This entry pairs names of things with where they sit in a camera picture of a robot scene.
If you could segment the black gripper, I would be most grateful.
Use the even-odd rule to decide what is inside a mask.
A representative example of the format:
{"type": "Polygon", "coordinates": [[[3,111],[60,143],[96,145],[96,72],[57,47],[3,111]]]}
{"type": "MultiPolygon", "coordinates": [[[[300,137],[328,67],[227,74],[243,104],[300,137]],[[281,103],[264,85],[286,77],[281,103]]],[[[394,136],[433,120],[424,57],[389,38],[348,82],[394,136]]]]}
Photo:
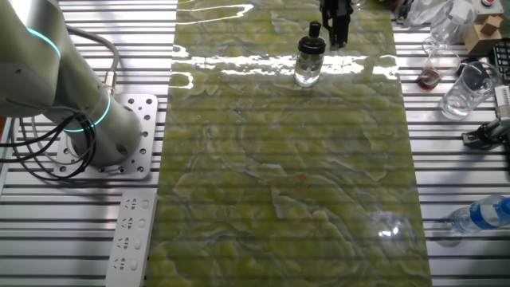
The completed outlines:
{"type": "Polygon", "coordinates": [[[349,24],[353,8],[351,0],[320,0],[322,26],[330,32],[331,50],[342,49],[347,44],[349,24]]]}

